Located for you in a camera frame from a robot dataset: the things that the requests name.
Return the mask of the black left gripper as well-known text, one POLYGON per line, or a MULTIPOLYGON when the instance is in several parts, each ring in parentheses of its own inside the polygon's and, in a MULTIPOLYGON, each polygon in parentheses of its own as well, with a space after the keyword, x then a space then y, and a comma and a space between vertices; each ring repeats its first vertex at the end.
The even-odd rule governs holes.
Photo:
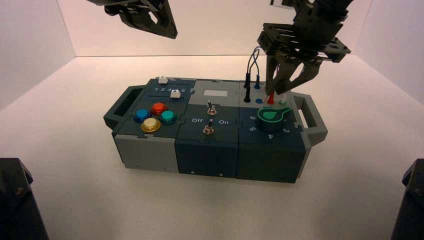
POLYGON ((178 35, 171 7, 167 0, 88 0, 105 6, 107 15, 119 16, 125 24, 148 33, 175 39, 178 35))

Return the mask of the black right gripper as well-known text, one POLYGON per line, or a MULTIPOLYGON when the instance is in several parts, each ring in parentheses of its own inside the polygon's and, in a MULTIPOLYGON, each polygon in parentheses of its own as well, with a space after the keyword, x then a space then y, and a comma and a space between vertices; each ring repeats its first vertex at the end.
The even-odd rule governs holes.
POLYGON ((348 17, 350 0, 272 0, 270 5, 294 10, 291 24, 264 23, 257 42, 266 57, 265 92, 285 93, 312 79, 320 70, 322 60, 339 63, 351 50, 337 37, 348 17), (290 81, 299 59, 304 61, 299 75, 290 81))

